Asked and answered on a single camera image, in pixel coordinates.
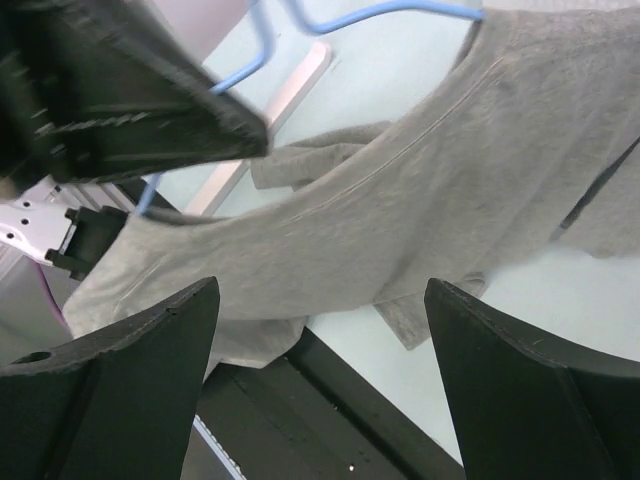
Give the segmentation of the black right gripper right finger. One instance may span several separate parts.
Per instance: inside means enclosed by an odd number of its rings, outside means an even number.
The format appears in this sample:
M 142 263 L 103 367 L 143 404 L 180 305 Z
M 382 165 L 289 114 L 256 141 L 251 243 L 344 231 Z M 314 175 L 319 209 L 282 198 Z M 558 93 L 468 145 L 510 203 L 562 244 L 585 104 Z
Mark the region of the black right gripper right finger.
M 638 362 L 439 279 L 424 304 L 467 478 L 638 478 Z

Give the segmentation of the grey t shirt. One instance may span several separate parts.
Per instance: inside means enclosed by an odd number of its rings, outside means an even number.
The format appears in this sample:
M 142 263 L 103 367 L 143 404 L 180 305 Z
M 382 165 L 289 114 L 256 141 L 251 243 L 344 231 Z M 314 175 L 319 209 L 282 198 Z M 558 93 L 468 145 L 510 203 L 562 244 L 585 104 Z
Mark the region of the grey t shirt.
M 210 364 L 262 368 L 309 317 L 371 305 L 413 349 L 441 278 L 484 275 L 558 240 L 639 252 L 639 5 L 499 3 L 448 76 L 396 122 L 277 148 L 251 169 L 283 201 L 231 218 L 131 216 L 67 300 L 81 337 L 205 277 L 220 288 Z

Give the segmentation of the light blue plastic hanger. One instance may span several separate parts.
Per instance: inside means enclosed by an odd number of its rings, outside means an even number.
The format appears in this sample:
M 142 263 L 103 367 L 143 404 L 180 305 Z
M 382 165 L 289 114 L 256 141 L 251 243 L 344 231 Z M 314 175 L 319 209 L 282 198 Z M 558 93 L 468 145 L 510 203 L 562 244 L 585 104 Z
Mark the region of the light blue plastic hanger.
M 405 2 L 154 1 L 151 10 L 213 76 L 261 112 L 275 145 L 405 114 L 446 75 L 465 19 Z

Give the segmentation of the silver clothes rack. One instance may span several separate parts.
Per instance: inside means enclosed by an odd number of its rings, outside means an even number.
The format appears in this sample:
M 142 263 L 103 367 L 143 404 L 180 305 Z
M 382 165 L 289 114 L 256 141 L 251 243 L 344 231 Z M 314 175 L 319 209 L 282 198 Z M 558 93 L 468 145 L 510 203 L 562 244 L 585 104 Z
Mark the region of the silver clothes rack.
M 331 46 L 315 41 L 304 59 L 286 78 L 264 110 L 272 138 L 288 120 L 309 91 L 327 70 L 332 59 Z M 247 161 L 226 162 L 216 167 L 194 198 L 185 207 L 188 215 L 213 214 L 228 197 L 249 168 Z

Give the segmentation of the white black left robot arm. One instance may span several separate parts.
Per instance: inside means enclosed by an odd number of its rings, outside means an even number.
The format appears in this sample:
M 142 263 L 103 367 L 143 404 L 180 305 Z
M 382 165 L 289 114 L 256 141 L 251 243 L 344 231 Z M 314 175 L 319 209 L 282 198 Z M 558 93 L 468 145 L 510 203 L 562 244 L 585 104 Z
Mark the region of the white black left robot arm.
M 127 216 L 47 193 L 265 154 L 265 121 L 231 94 L 272 51 L 250 12 L 260 54 L 215 80 L 142 1 L 3 2 L 2 242 L 82 279 Z

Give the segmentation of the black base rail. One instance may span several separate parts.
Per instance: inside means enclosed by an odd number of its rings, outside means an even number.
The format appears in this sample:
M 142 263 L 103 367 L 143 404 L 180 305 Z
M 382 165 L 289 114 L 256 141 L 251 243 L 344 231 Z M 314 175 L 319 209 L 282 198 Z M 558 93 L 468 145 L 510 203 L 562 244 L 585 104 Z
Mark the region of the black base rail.
M 465 476 L 310 330 L 263 369 L 217 367 L 197 412 L 248 479 Z

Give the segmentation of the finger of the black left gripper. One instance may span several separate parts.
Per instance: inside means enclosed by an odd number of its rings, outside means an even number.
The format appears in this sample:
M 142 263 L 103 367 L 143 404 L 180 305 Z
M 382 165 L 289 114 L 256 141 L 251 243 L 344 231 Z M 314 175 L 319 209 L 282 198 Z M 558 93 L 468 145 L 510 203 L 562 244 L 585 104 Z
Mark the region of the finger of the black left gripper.
M 264 156 L 265 121 L 141 1 L 1 5 L 1 179 L 119 182 Z

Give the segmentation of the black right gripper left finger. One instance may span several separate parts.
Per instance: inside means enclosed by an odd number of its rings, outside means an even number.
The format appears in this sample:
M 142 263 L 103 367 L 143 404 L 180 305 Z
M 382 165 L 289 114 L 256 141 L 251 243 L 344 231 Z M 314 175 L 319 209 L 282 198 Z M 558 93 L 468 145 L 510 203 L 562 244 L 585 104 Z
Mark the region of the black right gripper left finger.
M 5 479 L 177 479 L 219 311 L 214 278 L 1 370 Z

